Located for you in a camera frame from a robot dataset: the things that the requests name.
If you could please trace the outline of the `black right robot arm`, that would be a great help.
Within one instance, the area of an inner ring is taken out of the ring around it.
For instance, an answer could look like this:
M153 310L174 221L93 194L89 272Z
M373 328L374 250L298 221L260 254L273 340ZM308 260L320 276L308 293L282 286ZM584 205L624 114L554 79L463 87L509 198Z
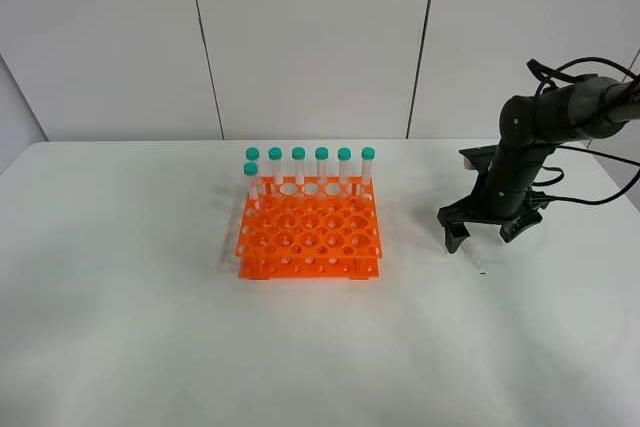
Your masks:
M548 156L566 142L604 139L639 118L639 81L590 76L531 97L514 96L500 114L496 145L464 149L477 172L471 193L439 210L451 254L470 237L468 223L498 225L506 243L542 222L540 211L560 198L533 189Z

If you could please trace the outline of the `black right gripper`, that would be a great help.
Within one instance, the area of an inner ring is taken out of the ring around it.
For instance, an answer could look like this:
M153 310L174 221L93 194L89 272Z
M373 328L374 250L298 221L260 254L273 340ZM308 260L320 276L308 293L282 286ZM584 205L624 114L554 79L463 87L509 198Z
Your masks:
M545 209L550 203L544 194L532 190L539 166L509 170L491 167L480 173L472 192L461 200L442 207L437 218L444 229L444 244L449 254L457 252L470 237L466 222L499 225L505 243L515 240L529 228L541 223L540 216L523 216Z

